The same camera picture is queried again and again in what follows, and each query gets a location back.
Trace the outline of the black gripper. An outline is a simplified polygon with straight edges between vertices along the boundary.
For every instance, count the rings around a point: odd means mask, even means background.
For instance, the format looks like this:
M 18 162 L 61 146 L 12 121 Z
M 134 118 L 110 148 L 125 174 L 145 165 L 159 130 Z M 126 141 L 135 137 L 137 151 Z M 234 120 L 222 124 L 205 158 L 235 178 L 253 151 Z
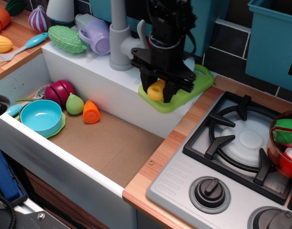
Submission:
M 183 48 L 185 39 L 179 40 L 175 45 L 164 47 L 150 39 L 151 48 L 133 48 L 131 53 L 132 65 L 141 72 L 141 83 L 144 92 L 158 79 L 164 80 L 163 101 L 169 103 L 172 97 L 183 89 L 191 92 L 194 88 L 195 74 L 183 63 Z

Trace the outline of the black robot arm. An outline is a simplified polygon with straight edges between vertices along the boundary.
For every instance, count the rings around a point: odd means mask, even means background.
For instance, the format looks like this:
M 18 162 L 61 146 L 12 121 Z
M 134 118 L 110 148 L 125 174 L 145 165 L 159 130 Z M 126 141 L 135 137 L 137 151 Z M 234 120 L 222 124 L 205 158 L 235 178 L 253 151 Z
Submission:
M 150 49 L 133 48 L 131 64 L 139 68 L 144 92 L 158 80 L 165 82 L 163 101 L 169 103 L 180 90 L 191 92 L 195 74 L 183 62 L 186 36 L 195 27 L 196 15 L 189 0 L 149 0 L 152 30 Z

